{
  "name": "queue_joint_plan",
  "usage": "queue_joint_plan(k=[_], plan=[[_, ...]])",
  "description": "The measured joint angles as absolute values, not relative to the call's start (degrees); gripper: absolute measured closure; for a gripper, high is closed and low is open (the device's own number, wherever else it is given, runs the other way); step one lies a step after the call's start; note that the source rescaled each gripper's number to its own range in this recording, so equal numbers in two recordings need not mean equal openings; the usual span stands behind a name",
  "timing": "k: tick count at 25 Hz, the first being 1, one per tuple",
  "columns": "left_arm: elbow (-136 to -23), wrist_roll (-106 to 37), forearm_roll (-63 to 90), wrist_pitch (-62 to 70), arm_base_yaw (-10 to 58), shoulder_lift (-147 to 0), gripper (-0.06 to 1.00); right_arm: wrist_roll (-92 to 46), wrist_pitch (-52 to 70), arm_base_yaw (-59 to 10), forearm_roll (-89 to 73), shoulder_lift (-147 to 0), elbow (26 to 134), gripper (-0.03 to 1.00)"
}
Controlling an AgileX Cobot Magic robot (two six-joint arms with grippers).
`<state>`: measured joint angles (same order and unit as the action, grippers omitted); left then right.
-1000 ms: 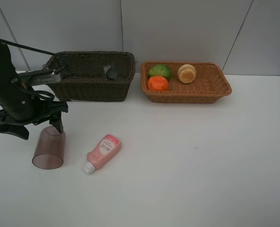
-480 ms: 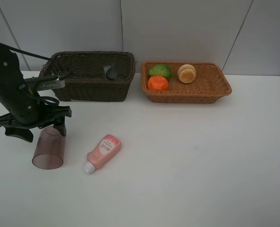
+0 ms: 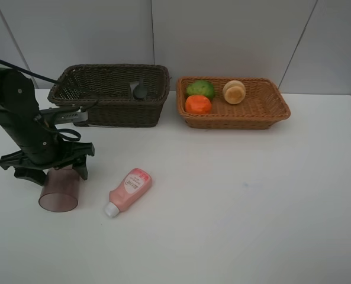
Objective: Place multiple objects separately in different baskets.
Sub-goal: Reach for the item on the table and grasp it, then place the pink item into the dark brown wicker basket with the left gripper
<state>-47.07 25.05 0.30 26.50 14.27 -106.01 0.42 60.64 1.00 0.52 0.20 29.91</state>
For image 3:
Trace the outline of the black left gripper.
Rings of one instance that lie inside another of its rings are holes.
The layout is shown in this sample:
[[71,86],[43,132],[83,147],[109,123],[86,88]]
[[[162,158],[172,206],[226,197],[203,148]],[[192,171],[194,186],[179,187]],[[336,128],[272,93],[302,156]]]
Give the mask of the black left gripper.
[[86,157],[95,154],[92,143],[80,143],[75,130],[7,130],[20,148],[0,158],[3,169],[15,167],[14,177],[43,186],[46,173],[43,169],[67,166],[83,179],[88,179]]

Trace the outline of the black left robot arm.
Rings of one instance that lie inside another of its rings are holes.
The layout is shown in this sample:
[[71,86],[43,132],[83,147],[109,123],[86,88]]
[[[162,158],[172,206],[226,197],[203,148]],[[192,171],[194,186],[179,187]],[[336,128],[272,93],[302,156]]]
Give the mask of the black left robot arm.
[[92,143],[80,142],[81,135],[68,128],[58,129],[67,115],[84,117],[88,107],[67,106],[40,109],[29,76],[32,73],[0,60],[0,126],[20,148],[0,158],[0,166],[15,169],[14,176],[40,186],[47,169],[71,166],[88,178],[87,156],[95,154]]

